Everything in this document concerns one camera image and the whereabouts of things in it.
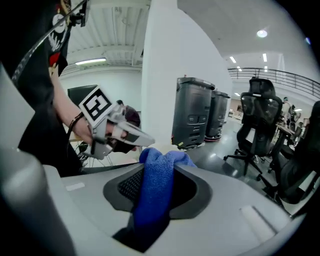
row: blue microfiber cloth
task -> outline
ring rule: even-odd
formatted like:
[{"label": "blue microfiber cloth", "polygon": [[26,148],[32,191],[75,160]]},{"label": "blue microfiber cloth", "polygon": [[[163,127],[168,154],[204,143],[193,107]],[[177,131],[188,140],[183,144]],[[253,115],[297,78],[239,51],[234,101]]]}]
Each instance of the blue microfiber cloth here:
[{"label": "blue microfiber cloth", "polygon": [[144,163],[144,173],[139,201],[133,211],[134,233],[147,245],[158,238],[170,221],[174,164],[196,165],[184,152],[170,151],[162,155],[152,147],[141,153],[139,161]]}]

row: white sticker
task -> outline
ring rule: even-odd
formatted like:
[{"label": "white sticker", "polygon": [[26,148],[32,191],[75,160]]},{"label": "white sticker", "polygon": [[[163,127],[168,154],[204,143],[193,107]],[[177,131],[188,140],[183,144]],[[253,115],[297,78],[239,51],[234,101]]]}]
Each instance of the white sticker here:
[{"label": "white sticker", "polygon": [[67,191],[77,190],[77,189],[81,189],[81,188],[84,188],[84,187],[85,187],[85,184],[83,182],[72,184],[72,185],[69,185],[69,186],[65,186]]}]

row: black monitor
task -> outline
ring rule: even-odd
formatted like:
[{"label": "black monitor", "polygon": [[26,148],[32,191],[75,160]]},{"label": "black monitor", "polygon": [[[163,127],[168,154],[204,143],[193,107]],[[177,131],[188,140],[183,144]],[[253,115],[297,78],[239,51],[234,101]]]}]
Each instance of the black monitor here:
[{"label": "black monitor", "polygon": [[97,86],[98,85],[94,84],[70,88],[68,89],[68,96],[74,104],[79,106],[84,98]]}]

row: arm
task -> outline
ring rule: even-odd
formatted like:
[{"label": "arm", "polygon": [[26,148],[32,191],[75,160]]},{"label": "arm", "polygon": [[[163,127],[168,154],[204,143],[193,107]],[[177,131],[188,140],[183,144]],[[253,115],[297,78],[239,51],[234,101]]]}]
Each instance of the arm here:
[{"label": "arm", "polygon": [[[70,100],[63,90],[59,81],[58,70],[59,67],[57,66],[51,76],[51,81],[54,87],[53,106],[62,122],[69,127],[71,121],[80,114],[81,110]],[[80,136],[86,143],[91,145],[92,136],[85,118],[81,118],[76,123],[73,132]]]}]

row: metal railing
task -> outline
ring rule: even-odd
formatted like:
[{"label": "metal railing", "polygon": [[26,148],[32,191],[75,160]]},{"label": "metal railing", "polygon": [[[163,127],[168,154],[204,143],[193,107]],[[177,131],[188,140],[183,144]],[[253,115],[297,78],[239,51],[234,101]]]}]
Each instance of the metal railing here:
[{"label": "metal railing", "polygon": [[239,71],[237,68],[228,69],[232,79],[250,80],[253,77],[264,78],[270,80],[273,84],[278,84],[281,87],[295,88],[320,99],[320,83],[302,75],[276,69],[268,69],[265,72],[264,68],[255,67],[242,67],[241,70]]}]

